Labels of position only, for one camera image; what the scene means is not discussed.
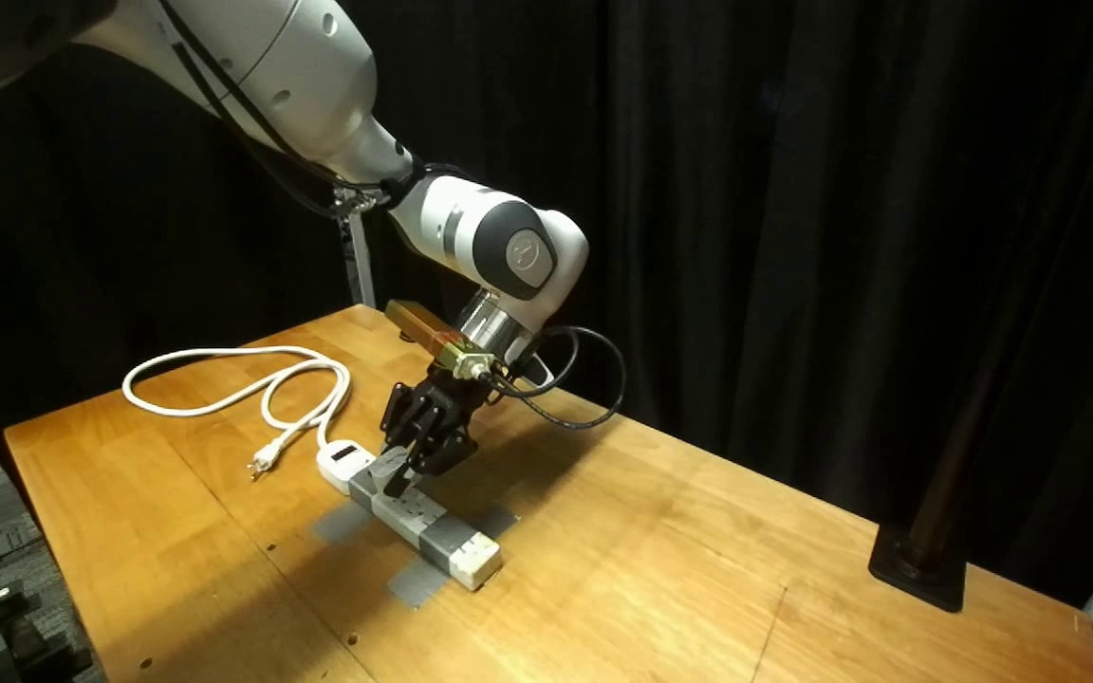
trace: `wooden tabletop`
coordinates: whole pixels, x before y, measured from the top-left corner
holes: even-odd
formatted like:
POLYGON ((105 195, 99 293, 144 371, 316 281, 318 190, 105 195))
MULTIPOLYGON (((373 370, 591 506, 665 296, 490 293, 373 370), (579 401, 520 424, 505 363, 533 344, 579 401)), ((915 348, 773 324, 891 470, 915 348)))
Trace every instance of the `wooden tabletop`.
MULTIPOLYGON (((392 385, 426 371, 367 306, 267 342, 352 370, 333 435, 373 452, 392 385)), ((142 391, 207 401, 271 370, 205 362, 142 391)), ((277 409, 321 391, 295 379, 277 409)), ((596 409, 563 391, 545 408, 596 409)), ((271 435, 254 401, 171 420, 121 395, 9 428, 110 680, 1093 680, 1080 613, 974 567, 965 613, 935 613, 864 572, 868 521, 631 419, 590 435, 520 401, 473 419, 482 452, 433 497, 510 521, 482 594, 426 582, 395 533, 357 523, 312 435, 251 484, 271 435)))

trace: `wooden table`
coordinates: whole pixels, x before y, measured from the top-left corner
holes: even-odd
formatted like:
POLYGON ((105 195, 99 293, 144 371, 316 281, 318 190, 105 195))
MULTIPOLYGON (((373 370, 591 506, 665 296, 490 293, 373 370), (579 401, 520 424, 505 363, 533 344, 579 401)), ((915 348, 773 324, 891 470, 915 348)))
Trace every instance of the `wooden table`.
MULTIPOLYGON (((426 371, 367 306, 271 342, 352 370, 333 434, 373 452, 392 385, 426 371)), ((205 362, 142 391, 205 401, 267 370, 205 362)), ((277 408, 321 387, 309 375, 277 408)), ((1080 613, 988 571, 967 571, 960 614, 935 613, 864 572, 868 521, 639 420, 569 435, 502 401, 473 435, 482 452, 433 497, 505 514, 505 571, 416 602, 392 587, 416 554, 386 529, 330 533, 350 500, 312 435, 251 484, 271 441, 254 401, 167 420, 99 395, 9 428, 110 680, 1093 680, 1080 613)))

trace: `white cable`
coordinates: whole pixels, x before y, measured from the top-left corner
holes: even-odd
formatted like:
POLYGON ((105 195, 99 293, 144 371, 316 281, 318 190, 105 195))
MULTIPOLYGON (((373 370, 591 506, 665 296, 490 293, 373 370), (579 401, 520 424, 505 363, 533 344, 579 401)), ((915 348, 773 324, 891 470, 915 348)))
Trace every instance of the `white cable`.
POLYGON ((134 371, 124 371, 121 395, 124 395, 124 401, 134 401, 147 415, 158 415, 158 419, 205 419, 205 415, 219 415, 244 400, 251 400, 251 395, 263 395, 257 415, 277 428, 277 435, 251 456, 251 476, 257 478, 257 476, 271 476, 277 466, 282 452, 309 428, 316 428, 318 449, 325 449, 330 420, 347 408, 350 385, 352 385, 352 375, 343 362, 330 362, 330 358, 304 348, 304 344, 248 344, 248 348, 201 344, 201 348, 158 352, 158 358, 135 363, 134 371), (254 379, 254 385, 248 385, 248 387, 239 387, 216 401, 205 401, 205 408, 158 408, 158 401, 142 400, 134 391, 142 371, 152 371, 152 370, 176 363, 176 362, 207 362, 207 358, 301 358, 301 362, 290 370, 277 370, 277 371, 271 371, 271 375, 263 375, 263 379, 254 379), (272 415, 272 400, 291 375, 304 375, 304 371, 333 371, 333 387, 304 419, 283 420, 272 415))

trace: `cable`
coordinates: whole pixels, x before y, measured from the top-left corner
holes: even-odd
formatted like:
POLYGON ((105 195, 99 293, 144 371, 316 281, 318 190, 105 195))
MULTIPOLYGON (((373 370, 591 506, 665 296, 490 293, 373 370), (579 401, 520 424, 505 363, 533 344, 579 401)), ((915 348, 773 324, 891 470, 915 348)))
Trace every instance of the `cable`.
POLYGON ((235 408, 244 400, 251 400, 251 395, 263 395, 257 409, 277 428, 277 435, 251 456, 251 476, 257 478, 257 476, 271 476, 277 466, 277 461, 283 456, 283 449, 309 428, 316 428, 318 449, 330 444, 325 434, 330 434, 337 409, 350 400, 350 385, 352 385, 352 375, 350 375, 350 370, 343 362, 321 358, 321 352, 304 348, 304 344, 248 344, 248 348, 201 344, 201 348, 158 352, 158 358, 129 370, 124 379, 121 379, 121 395, 124 395, 124 401, 134 401, 134 408, 142 408, 147 415, 158 415, 158 419, 205 419, 205 415, 219 415, 219 409, 229 409, 229 408, 235 408), (301 358, 301 362, 290 363, 290 370, 277 370, 277 371, 271 371, 271 375, 263 375, 263 379, 254 379, 254 385, 248 385, 248 387, 239 387, 239 391, 233 391, 233 395, 225 395, 216 401, 205 401, 205 408, 158 408, 158 401, 142 400, 135 387, 134 387, 142 371, 152 371, 152 370, 176 363, 176 362, 207 362, 207 358, 301 358), (304 419, 283 420, 283 419, 272 415, 272 395, 291 375, 304 375, 304 371, 333 371, 333 387, 304 419))
POLYGON ((541 385, 536 385, 536 387, 528 387, 528 391, 515 391, 515 387, 511 387, 515 375, 505 375, 505 379, 497 379, 492 391, 525 401, 533 415, 538 415, 545 424, 558 424, 558 428, 586 434, 586 428, 596 428, 596 424, 610 420, 610 419, 620 415, 621 400, 625 400, 625 358, 621 358, 621 348, 620 348, 607 334, 600 334, 600 330, 591 330, 591 328, 555 328, 555 330, 545 330, 541 337, 549 337, 549 334, 567 334, 567 337, 573 342, 573 344, 569 344, 569 362, 567 362, 558 371, 549 371, 549 363, 536 352, 536 362, 545 370, 545 379, 541 379, 541 385), (596 415, 596 419, 590 419, 590 420, 567 420, 567 419, 558 419, 558 415, 545 415, 536 400, 567 385, 567 375, 569 375, 569 371, 577 370, 577 362, 579 362, 579 337, 600 342, 600 344, 615 358, 615 363, 620 363, 620 391, 615 391, 615 400, 603 408, 603 415, 596 415))

